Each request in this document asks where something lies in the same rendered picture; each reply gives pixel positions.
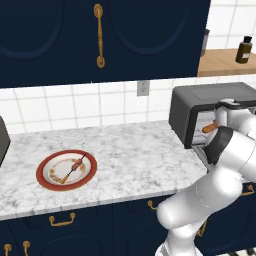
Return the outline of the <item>kebab skewer with meat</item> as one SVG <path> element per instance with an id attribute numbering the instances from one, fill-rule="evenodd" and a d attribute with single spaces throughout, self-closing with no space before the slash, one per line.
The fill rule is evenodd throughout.
<path id="1" fill-rule="evenodd" d="M 81 157 L 79 158 L 71 167 L 71 171 L 63 178 L 63 180 L 61 181 L 61 184 L 64 184 L 66 182 L 66 180 L 68 179 L 68 177 L 70 176 L 70 174 L 73 172 L 73 171 L 76 171 L 77 168 L 82 164 L 83 162 L 83 158 L 86 156 L 86 153 Z"/>

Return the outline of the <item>dark grey toaster oven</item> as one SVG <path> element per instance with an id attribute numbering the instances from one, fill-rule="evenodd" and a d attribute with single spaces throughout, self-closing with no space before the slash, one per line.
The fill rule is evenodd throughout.
<path id="1" fill-rule="evenodd" d="M 241 102 L 253 112 L 256 107 L 256 89 L 244 82 L 176 86 L 172 92 L 169 124 L 185 149 L 204 144 L 205 126 L 215 119 L 215 105 L 222 99 Z"/>

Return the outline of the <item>orange baguette bread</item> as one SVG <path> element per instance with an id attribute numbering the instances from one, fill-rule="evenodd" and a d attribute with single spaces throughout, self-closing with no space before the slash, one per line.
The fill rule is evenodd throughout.
<path id="1" fill-rule="evenodd" d="M 217 127 L 218 127 L 218 124 L 217 124 L 216 122 L 213 122 L 212 124 L 209 124 L 209 125 L 205 126 L 205 127 L 202 129 L 202 132 L 203 132 L 203 133 L 210 133 L 210 132 L 212 132 L 213 130 L 215 130 Z"/>

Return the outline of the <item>navy base cupboard door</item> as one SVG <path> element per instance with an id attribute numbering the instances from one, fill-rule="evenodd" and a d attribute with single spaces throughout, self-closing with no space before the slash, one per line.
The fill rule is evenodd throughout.
<path id="1" fill-rule="evenodd" d="M 23 253 L 23 241 L 30 241 L 29 256 L 114 256 L 109 242 L 92 235 L 17 235 L 16 239 Z"/>
<path id="2" fill-rule="evenodd" d="M 0 256 L 5 256 L 4 245 L 11 244 L 12 250 L 8 256 L 15 256 L 16 250 L 12 233 L 4 221 L 0 221 Z"/>

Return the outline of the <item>red rimmed white plate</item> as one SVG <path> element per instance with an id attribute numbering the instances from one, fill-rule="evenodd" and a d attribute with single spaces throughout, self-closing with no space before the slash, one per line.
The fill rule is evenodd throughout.
<path id="1" fill-rule="evenodd" d="M 71 171 L 72 165 L 85 153 L 82 164 L 70 174 L 64 184 L 61 184 L 63 178 Z M 36 179 L 48 190 L 68 191 L 88 183 L 96 171 L 97 161 L 91 154 L 83 150 L 70 149 L 46 157 L 36 170 Z"/>

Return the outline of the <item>navy drawer front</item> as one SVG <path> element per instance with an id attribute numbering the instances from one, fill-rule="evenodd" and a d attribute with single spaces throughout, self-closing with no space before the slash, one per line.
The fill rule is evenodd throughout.
<path id="1" fill-rule="evenodd" d="M 69 221 L 69 215 L 71 212 L 74 212 L 76 214 L 76 218 L 72 224 L 61 227 L 52 227 L 50 225 L 49 216 L 54 216 L 55 221 L 58 223 L 63 221 Z M 66 227 L 83 226 L 98 221 L 101 218 L 109 217 L 110 213 L 111 206 L 102 205 L 16 218 L 9 220 L 8 224 L 14 232 L 18 232 L 21 229 L 25 229 L 28 232 L 46 231 L 50 229 L 63 229 Z"/>
<path id="2" fill-rule="evenodd" d="M 147 203 L 152 200 L 157 207 L 167 198 L 160 196 L 113 205 L 115 256 L 155 256 L 168 231 L 159 224 L 156 210 L 150 209 Z"/>
<path id="3" fill-rule="evenodd" d="M 203 236 L 196 236 L 195 245 L 203 256 L 216 256 L 256 245 L 256 183 L 244 183 L 242 193 L 248 191 L 248 185 L 253 185 L 254 194 L 240 195 L 234 203 L 213 213 L 207 219 Z"/>

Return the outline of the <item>dark grey appliance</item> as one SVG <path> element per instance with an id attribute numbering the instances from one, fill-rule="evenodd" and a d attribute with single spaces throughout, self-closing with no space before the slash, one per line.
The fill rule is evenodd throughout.
<path id="1" fill-rule="evenodd" d="M 10 137 L 7 132 L 3 118 L 0 116 L 0 166 L 2 165 L 5 155 L 10 145 Z"/>

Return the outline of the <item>brown bottle with label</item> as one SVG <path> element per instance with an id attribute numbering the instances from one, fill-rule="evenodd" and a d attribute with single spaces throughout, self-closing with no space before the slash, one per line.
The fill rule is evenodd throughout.
<path id="1" fill-rule="evenodd" d="M 245 64 L 248 62 L 250 52 L 252 49 L 251 40 L 251 36 L 245 36 L 243 41 L 240 43 L 235 59 L 237 63 Z"/>

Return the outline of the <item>grey wall outlet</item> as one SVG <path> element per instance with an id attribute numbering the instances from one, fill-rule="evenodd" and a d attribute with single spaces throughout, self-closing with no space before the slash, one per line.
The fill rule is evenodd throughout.
<path id="1" fill-rule="evenodd" d="M 148 96 L 150 90 L 150 81 L 141 80 L 137 82 L 137 96 Z"/>

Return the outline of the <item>navy wall cupboard door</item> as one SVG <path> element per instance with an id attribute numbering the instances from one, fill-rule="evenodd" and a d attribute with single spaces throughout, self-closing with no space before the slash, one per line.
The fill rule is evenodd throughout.
<path id="1" fill-rule="evenodd" d="M 0 0 L 0 88 L 91 81 L 85 0 Z"/>
<path id="2" fill-rule="evenodd" d="M 105 66 L 97 66 L 98 20 L 103 8 Z M 92 80 L 137 81 L 195 77 L 211 0 L 90 0 Z"/>

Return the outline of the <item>wooden wall shelf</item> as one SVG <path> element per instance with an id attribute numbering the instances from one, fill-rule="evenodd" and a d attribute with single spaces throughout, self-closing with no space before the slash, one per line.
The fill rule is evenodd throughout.
<path id="1" fill-rule="evenodd" d="M 256 74 L 256 54 L 251 53 L 246 64 L 235 61 L 236 49 L 207 50 L 200 58 L 198 77 Z"/>

